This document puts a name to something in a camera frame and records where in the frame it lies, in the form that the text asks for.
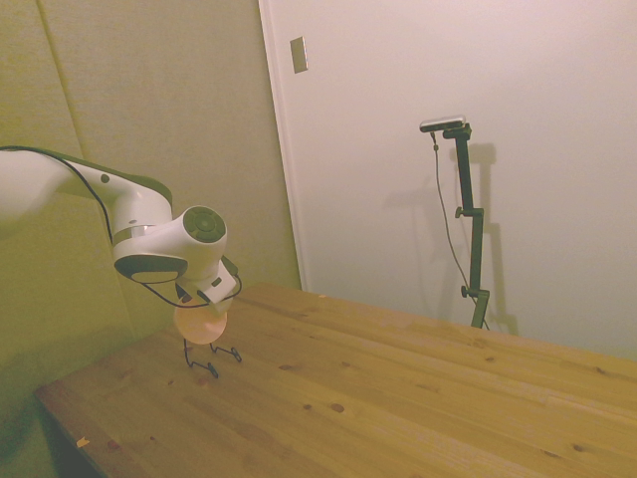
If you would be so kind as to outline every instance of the white wall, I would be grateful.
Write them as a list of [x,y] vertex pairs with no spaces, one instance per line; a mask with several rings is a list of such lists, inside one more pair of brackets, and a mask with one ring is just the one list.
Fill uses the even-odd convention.
[[[261,8],[307,290],[471,322],[418,131],[463,114],[492,329],[637,359],[636,2]],[[310,69],[295,75],[301,35]],[[453,142],[439,141],[453,215]],[[470,220],[450,221],[468,269]]]

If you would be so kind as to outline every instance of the switch plate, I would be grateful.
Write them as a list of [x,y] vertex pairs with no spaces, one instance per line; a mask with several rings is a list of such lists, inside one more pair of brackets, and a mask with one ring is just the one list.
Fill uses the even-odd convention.
[[290,42],[292,50],[292,63],[295,73],[304,72],[308,69],[308,52],[306,50],[306,39],[304,37],[295,38]]

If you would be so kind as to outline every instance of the wooden table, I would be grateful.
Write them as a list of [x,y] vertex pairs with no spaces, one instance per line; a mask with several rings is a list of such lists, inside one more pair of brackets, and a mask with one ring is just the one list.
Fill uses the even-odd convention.
[[272,285],[37,391],[113,477],[637,477],[637,362]]

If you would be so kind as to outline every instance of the wire stand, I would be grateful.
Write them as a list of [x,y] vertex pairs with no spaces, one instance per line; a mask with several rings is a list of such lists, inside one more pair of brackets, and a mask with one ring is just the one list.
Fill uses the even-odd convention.
[[[215,354],[217,354],[217,351],[230,354],[232,357],[235,358],[237,362],[241,362],[243,360],[239,355],[239,352],[234,347],[227,351],[226,349],[222,349],[220,347],[213,347],[213,345],[210,344],[210,350]],[[188,342],[185,339],[183,340],[183,354],[185,355],[186,363],[188,363],[188,366],[190,368],[193,368],[195,365],[206,368],[210,373],[213,374],[215,378],[219,378],[219,372],[215,369],[214,366],[212,366],[212,363],[208,362],[207,365],[204,365],[202,363],[199,363],[198,361],[191,361],[190,358],[188,358]]]

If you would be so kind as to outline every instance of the wood knot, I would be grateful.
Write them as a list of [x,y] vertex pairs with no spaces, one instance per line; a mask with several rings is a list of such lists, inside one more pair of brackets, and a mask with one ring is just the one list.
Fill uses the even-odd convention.
[[555,453],[551,453],[550,451],[542,450],[541,452],[546,456],[550,456],[551,458],[560,458],[559,455],[556,455]]
[[435,393],[440,392],[439,386],[429,385],[427,383],[416,383],[416,386],[419,388],[424,388],[425,390],[433,391]]
[[111,440],[109,441],[106,446],[108,447],[109,450],[111,451],[116,451],[119,450],[121,447],[119,446],[119,443],[117,443],[115,440]]

